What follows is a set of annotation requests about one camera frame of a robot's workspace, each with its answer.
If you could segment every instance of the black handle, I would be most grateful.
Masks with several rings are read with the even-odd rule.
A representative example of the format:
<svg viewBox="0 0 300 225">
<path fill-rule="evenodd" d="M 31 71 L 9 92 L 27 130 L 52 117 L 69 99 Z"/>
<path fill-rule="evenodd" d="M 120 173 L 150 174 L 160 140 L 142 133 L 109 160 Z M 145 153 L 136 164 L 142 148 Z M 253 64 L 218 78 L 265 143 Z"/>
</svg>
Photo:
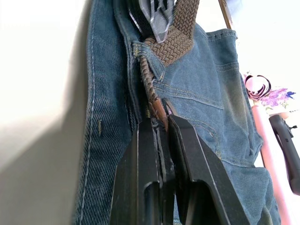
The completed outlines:
<svg viewBox="0 0 300 225">
<path fill-rule="evenodd" d="M 279 115 L 271 116 L 269 121 L 285 156 L 291 189 L 296 195 L 300 195 L 300 158 L 293 144 L 291 131 Z"/>
</svg>

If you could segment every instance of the denim jeans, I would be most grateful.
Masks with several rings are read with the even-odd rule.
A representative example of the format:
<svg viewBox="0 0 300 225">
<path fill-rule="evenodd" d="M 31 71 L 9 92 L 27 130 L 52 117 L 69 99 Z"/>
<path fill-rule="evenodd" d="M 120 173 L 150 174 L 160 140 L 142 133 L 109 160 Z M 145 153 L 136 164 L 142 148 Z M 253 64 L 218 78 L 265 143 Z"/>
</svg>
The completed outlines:
<svg viewBox="0 0 300 225">
<path fill-rule="evenodd" d="M 155 75 L 156 93 L 171 101 L 222 160 L 250 223 L 280 224 L 270 175 L 254 166 L 262 139 L 239 74 L 235 32 L 205 33 L 197 25 L 193 49 L 168 67 L 141 40 L 126 1 L 93 1 L 85 146 L 74 222 L 108 224 L 116 166 L 146 114 L 138 62 L 143 55 Z"/>
</svg>

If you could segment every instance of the jeans seam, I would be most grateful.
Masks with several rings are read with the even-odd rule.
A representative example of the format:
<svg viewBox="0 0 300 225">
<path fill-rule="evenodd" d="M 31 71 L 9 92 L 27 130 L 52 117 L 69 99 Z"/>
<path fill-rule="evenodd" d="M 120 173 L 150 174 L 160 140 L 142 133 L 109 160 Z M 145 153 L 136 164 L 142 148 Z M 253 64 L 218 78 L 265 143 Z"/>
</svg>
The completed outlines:
<svg viewBox="0 0 300 225">
<path fill-rule="evenodd" d="M 173 97 L 185 98 L 185 99 L 191 99 L 191 100 L 193 100 L 193 101 L 200 102 L 200 103 L 202 103 L 202 104 L 209 105 L 209 106 L 215 107 L 215 108 L 217 108 L 217 109 L 222 109 L 222 110 L 224 109 L 224 108 L 221 107 L 221 106 L 215 105 L 215 104 L 210 103 L 210 102 L 203 101 L 203 100 L 198 99 L 198 98 L 193 97 L 193 96 L 181 95 L 181 94 L 174 94 L 174 93 L 171 93 L 171 92 L 168 92 L 168 91 L 165 91 L 165 90 L 163 90 L 163 89 L 156 88 L 156 87 L 155 87 L 155 89 L 160 90 L 160 91 L 163 91 L 163 92 L 165 92 L 165 93 L 168 93 L 168 94 L 170 94 L 170 95 L 173 96 Z"/>
<path fill-rule="evenodd" d="M 172 90 L 178 90 L 178 91 L 182 91 L 182 92 L 185 92 L 185 93 L 189 93 L 189 94 L 195 95 L 195 96 L 197 96 L 197 97 L 199 97 L 199 98 L 202 98 L 202 99 L 206 100 L 208 103 L 209 103 L 209 102 L 211 102 L 212 104 L 215 103 L 215 104 L 216 104 L 216 107 L 218 107 L 218 108 L 220 107 L 220 106 L 217 106 L 217 105 L 220 104 L 220 102 L 217 102 L 217 101 L 214 101 L 214 100 L 207 99 L 207 98 L 202 97 L 202 96 L 200 96 L 200 95 L 194 94 L 194 93 L 192 93 L 192 92 L 190 92 L 190 91 L 181 90 L 181 89 L 177 89 L 177 88 L 172 88 L 172 87 L 170 87 L 170 86 L 167 85 L 167 84 L 163 84 L 163 83 L 160 83 L 160 82 L 157 82 L 157 81 L 153 81 L 153 82 L 154 82 L 154 83 L 157 83 L 157 84 L 159 84 L 159 85 L 166 86 L 166 87 L 168 87 L 168 88 L 170 88 L 170 89 L 172 89 Z"/>
<path fill-rule="evenodd" d="M 93 18 L 93 28 L 92 28 L 92 35 L 91 35 L 91 55 L 92 55 L 92 70 L 93 70 L 93 99 L 92 99 L 92 107 L 91 107 L 91 116 L 90 116 L 90 134 L 89 134 L 89 145 L 88 145 L 88 160 L 86 164 L 86 173 L 84 179 L 84 188 L 82 193 L 82 206 L 81 206 L 81 214 L 79 224 L 81 224 L 83 220 L 83 208 L 84 208 L 84 197 L 85 197 L 85 188 L 88 182 L 88 175 L 89 175 L 89 165 L 90 165 L 90 143 L 92 140 L 92 129 L 93 129 L 93 117 L 94 117 L 94 104 L 95 104 L 95 64 L 94 64 L 94 31 L 95 31 L 95 16 Z"/>
</svg>

